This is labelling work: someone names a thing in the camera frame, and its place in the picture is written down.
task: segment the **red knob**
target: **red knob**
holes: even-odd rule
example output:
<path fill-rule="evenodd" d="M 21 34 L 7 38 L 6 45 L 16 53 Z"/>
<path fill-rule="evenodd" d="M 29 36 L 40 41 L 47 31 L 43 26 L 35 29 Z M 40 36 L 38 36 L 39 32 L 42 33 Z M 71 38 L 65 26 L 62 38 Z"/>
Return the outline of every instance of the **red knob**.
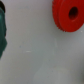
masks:
<path fill-rule="evenodd" d="M 74 32 L 84 22 L 84 0 L 54 0 L 52 12 L 59 29 Z"/>

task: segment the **white surface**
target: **white surface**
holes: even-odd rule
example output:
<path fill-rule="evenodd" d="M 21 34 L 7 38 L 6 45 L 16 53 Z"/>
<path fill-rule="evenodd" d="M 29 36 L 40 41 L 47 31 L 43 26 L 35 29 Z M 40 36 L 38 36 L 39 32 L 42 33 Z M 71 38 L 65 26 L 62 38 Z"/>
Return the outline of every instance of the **white surface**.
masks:
<path fill-rule="evenodd" d="M 0 61 L 0 84 L 80 84 L 84 80 L 84 26 L 60 31 L 52 0 L 2 0 L 8 46 Z"/>

